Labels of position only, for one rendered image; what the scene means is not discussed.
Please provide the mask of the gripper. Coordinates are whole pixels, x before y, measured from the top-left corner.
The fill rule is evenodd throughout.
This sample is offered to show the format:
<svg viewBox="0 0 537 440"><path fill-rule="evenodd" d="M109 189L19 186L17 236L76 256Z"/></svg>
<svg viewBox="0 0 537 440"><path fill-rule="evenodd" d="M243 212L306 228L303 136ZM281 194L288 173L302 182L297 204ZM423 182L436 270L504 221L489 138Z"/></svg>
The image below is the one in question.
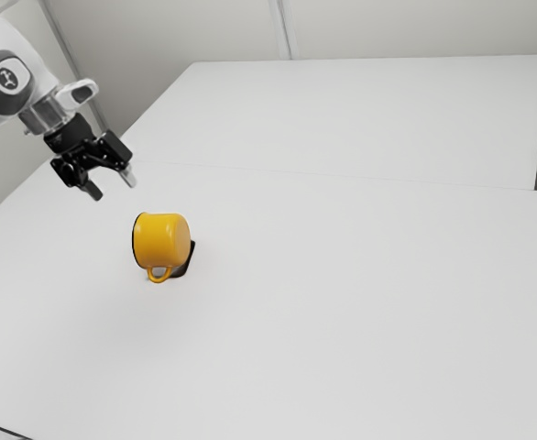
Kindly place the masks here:
<svg viewBox="0 0 537 440"><path fill-rule="evenodd" d="M130 188L137 185L131 166L132 151L112 130L106 130L97 137L80 113L60 128L45 134L43 140L53 152L50 165L63 183L88 194L94 201L100 201L103 193L75 159L115 171ZM73 159L64 157L66 154L71 154Z"/></svg>

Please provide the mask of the yellow enamel mug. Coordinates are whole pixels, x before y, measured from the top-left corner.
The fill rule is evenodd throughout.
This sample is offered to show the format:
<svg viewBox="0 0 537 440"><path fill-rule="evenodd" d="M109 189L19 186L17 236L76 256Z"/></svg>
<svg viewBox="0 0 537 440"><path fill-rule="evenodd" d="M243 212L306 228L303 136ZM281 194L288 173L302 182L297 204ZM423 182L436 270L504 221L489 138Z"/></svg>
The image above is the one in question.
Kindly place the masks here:
<svg viewBox="0 0 537 440"><path fill-rule="evenodd" d="M162 283L183 266L192 251L189 224L181 214L141 213L132 229L136 263L153 283Z"/></svg>

